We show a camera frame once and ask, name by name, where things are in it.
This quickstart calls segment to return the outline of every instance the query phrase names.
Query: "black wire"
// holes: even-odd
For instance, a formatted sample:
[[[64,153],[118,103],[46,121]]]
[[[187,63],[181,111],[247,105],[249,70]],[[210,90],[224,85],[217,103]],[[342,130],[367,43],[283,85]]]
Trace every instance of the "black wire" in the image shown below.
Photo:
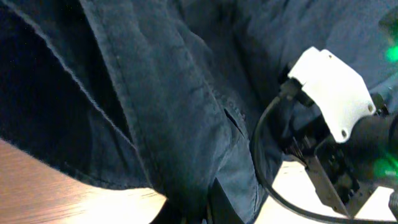
[[[285,207],[286,209],[290,210],[291,212],[296,213],[297,215],[303,216],[305,218],[317,221],[317,222],[322,222],[322,223],[352,223],[352,224],[368,224],[368,223],[397,223],[397,222],[387,222],[387,221],[374,221],[374,220],[350,220],[347,218],[336,218],[336,217],[329,217],[326,215],[320,215],[316,214],[313,212],[306,211],[304,209],[298,208],[295,205],[291,204],[290,202],[286,201],[282,196],[280,196],[271,186],[270,183],[266,180],[266,177],[264,173],[262,172],[262,169],[260,167],[261,163],[261,156],[263,150],[260,150],[261,142],[260,142],[260,137],[262,134],[262,130],[264,127],[265,122],[267,121],[267,118],[271,111],[279,104],[281,101],[281,98],[283,98],[284,95],[279,95],[275,97],[272,102],[269,104],[269,106],[266,108],[266,110],[263,112],[261,115],[259,121],[257,122],[256,128],[254,129],[254,133],[250,142],[250,147],[252,150],[252,156],[253,156],[253,163],[254,163],[254,169],[256,171],[256,176],[257,179],[259,180],[260,184],[265,188],[265,190],[268,192],[268,194],[280,205]]]

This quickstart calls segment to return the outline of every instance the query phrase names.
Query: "wooden table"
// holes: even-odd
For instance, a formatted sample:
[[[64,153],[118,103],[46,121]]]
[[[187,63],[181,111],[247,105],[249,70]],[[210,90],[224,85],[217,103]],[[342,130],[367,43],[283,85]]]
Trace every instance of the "wooden table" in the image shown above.
[[[321,204],[298,163],[284,163],[274,187],[296,205],[337,215]],[[376,191],[358,216],[393,220],[390,193]],[[113,191],[82,184],[0,140],[0,223],[149,223],[164,201],[151,189]],[[269,198],[256,223],[283,222],[315,223]]]

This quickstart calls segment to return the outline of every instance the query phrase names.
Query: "white plastic mount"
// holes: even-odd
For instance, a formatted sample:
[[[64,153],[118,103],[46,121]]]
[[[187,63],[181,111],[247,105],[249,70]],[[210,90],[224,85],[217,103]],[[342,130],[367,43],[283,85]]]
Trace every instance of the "white plastic mount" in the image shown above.
[[[337,143],[349,139],[359,119],[376,112],[362,77],[327,50],[306,50],[288,77],[319,106]]]

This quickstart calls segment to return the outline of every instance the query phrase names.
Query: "black connector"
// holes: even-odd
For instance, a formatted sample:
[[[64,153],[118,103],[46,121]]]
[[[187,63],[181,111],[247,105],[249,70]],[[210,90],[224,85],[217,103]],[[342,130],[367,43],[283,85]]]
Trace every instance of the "black connector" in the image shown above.
[[[286,96],[288,100],[295,99],[302,105],[306,107],[311,107],[314,102],[305,92],[302,91],[302,87],[303,86],[297,79],[290,78],[286,82],[281,84],[280,94],[282,96]]]
[[[278,76],[278,83],[281,85],[285,83],[287,80],[289,80],[288,74],[289,72],[293,69],[294,65],[297,63],[299,59],[293,60],[289,62],[284,69],[281,71],[281,73]]]

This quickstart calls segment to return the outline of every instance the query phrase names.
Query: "green led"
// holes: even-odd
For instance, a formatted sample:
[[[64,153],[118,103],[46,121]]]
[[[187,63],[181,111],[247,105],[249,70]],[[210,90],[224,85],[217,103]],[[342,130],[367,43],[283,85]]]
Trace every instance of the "green led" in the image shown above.
[[[396,173],[386,159],[379,159],[374,163],[373,174],[375,177],[388,177]]]
[[[373,164],[373,174],[376,177],[398,177],[398,161],[388,152],[385,157]]]
[[[386,52],[386,56],[390,62],[398,62],[398,46],[388,49]]]

